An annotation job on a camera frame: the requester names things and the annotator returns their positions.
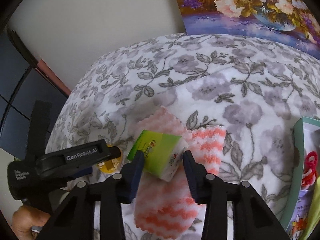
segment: round metal pin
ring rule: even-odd
[[[241,182],[241,185],[242,185],[243,187],[250,187],[251,184],[250,184],[250,182],[244,180],[244,181]]]
[[[122,178],[122,174],[121,173],[116,173],[112,175],[113,179],[121,179]]]
[[[205,176],[205,178],[206,178],[207,180],[214,180],[215,176],[214,176],[213,174],[211,174],[211,173],[208,173],[208,174]]]
[[[87,183],[83,180],[81,180],[77,183],[77,187],[85,187],[86,185],[87,185]]]

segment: human hand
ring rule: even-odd
[[[21,206],[12,216],[12,231],[19,240],[34,240],[31,228],[43,227],[49,218],[48,213],[37,208]]]

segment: yellow-green cloth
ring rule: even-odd
[[[320,220],[320,177],[315,183],[315,190],[308,214],[308,224],[299,240],[306,240]]]

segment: floral blanket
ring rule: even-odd
[[[319,71],[319,60],[305,52],[259,38],[178,33],[139,42],[92,65],[63,107],[46,151],[103,138],[127,154],[136,123],[166,106],[190,130],[224,125],[219,176],[250,181],[280,218],[292,177],[293,125],[320,114]],[[87,179],[107,176],[95,167]],[[135,227],[133,209],[123,205],[126,239],[159,239]],[[201,238],[204,211],[180,239]],[[97,204],[96,238],[99,212]],[[231,206],[228,215],[233,239]]]

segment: open box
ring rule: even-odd
[[[285,230],[292,227],[292,217],[296,215],[295,207],[300,201],[299,193],[304,171],[304,160],[307,153],[315,151],[319,153],[320,145],[320,121],[302,117],[294,125],[294,170],[292,184],[284,213],[280,220]]]

